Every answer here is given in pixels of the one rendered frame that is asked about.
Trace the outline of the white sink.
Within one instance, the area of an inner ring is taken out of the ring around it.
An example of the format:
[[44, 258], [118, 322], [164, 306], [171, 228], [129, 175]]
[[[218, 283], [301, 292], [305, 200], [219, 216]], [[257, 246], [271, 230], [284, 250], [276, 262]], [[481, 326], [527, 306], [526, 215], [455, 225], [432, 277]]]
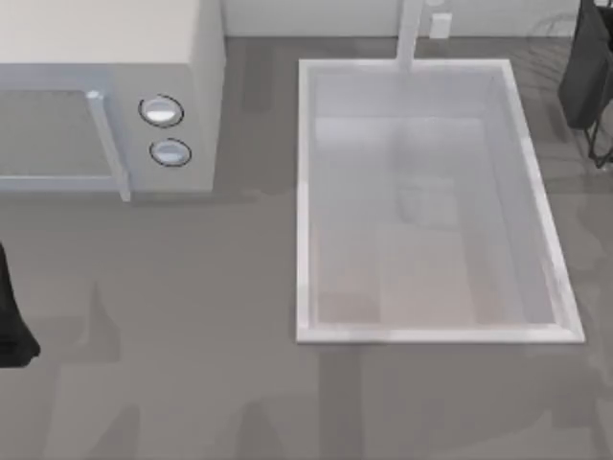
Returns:
[[508, 60], [303, 59], [298, 89], [298, 342], [585, 342]]

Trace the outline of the pale microwave oven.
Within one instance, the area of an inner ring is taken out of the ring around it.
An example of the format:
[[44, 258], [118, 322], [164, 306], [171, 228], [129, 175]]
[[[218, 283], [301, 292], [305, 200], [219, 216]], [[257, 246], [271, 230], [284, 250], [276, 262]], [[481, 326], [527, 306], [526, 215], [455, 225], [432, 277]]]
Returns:
[[[0, 91], [97, 90], [137, 194], [206, 194], [214, 187], [226, 53], [220, 0], [0, 0]], [[185, 115], [159, 128], [142, 99], [171, 96]], [[174, 138], [181, 168], [149, 156]]]

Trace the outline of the small microwave knob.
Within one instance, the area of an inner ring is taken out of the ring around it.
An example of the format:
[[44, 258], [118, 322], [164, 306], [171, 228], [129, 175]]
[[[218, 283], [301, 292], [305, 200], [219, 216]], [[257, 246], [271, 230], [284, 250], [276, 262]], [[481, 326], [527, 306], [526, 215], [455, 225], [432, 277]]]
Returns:
[[183, 141], [174, 138], [151, 143], [148, 152], [155, 163], [165, 168], [184, 167], [193, 157], [191, 148]]

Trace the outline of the large microwave knob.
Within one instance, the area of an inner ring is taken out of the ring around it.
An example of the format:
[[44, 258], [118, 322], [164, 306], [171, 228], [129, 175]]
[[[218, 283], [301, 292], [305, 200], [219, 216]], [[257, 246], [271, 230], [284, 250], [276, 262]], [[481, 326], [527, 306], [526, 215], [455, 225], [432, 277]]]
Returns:
[[140, 100], [138, 113], [146, 123], [159, 128], [177, 126], [185, 115], [184, 108], [179, 101], [161, 94]]

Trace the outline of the tall white tap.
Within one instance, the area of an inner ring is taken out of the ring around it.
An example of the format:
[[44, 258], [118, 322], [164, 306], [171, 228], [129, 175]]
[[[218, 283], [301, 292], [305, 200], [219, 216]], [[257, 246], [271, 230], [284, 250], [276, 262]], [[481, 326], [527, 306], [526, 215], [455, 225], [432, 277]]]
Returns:
[[397, 35], [397, 68], [409, 73], [419, 36], [424, 0], [402, 0]]

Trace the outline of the microwave oven door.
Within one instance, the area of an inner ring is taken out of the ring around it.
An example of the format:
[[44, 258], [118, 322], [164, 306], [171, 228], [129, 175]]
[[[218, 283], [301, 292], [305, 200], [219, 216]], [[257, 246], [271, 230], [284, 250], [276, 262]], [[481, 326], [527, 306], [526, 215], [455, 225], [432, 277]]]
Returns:
[[118, 192], [85, 92], [0, 91], [0, 193]]

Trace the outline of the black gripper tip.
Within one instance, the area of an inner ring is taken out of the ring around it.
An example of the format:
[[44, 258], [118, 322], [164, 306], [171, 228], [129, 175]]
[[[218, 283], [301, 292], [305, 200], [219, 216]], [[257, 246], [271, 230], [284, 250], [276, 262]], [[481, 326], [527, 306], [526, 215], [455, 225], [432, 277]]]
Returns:
[[17, 306], [6, 251], [0, 242], [0, 369], [25, 368], [41, 347]]

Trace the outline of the white wall socket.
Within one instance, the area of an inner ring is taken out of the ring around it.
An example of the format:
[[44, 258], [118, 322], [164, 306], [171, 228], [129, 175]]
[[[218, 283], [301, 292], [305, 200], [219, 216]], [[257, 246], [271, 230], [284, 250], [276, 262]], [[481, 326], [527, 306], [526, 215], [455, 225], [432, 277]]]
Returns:
[[431, 16], [430, 39], [448, 39], [451, 34], [453, 15], [450, 12], [437, 12]]

